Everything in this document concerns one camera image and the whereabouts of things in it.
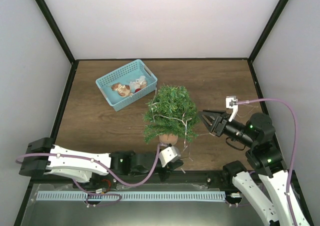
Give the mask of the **small green christmas tree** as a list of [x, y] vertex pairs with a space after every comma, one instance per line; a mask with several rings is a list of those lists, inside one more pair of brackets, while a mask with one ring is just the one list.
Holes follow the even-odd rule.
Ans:
[[147, 107], [143, 116], [148, 123], [143, 132], [146, 143], [157, 136], [174, 135], [183, 139], [186, 148], [198, 136], [194, 132], [200, 122], [198, 109], [185, 86], [161, 86]]

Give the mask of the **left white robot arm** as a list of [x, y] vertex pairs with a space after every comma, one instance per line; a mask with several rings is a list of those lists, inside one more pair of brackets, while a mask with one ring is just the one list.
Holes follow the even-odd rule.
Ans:
[[159, 174], [164, 180], [184, 164], [178, 148], [171, 144], [160, 143], [155, 152], [88, 153], [58, 146], [50, 137], [29, 143], [25, 154], [15, 161], [20, 164], [22, 176], [57, 175], [86, 183], [91, 188], [97, 188], [107, 175], [118, 179]]

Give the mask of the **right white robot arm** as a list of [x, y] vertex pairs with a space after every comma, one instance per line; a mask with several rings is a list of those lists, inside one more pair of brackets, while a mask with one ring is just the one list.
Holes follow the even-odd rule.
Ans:
[[222, 181], [236, 187], [255, 209], [265, 226], [308, 226], [310, 223], [291, 186], [289, 171], [280, 150], [273, 144], [275, 128], [264, 113], [254, 113], [246, 124], [231, 118], [226, 111], [203, 110], [199, 118], [210, 133], [236, 141], [248, 147], [247, 161], [267, 190], [267, 195], [254, 183], [240, 161], [223, 166]]

